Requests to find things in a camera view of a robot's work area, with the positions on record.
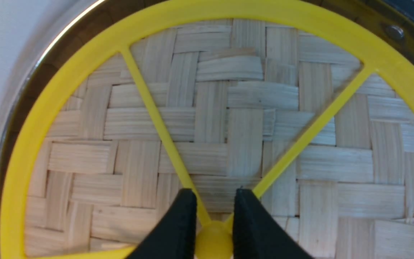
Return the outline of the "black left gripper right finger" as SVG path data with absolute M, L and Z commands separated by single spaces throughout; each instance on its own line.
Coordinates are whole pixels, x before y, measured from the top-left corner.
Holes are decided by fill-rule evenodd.
M 252 190 L 235 193 L 233 219 L 235 259 L 311 259 L 279 226 Z

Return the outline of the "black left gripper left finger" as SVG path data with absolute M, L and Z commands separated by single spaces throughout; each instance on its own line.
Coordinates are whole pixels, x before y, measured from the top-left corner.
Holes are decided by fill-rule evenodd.
M 196 227 L 197 197 L 183 188 L 155 228 L 126 258 L 193 259 Z

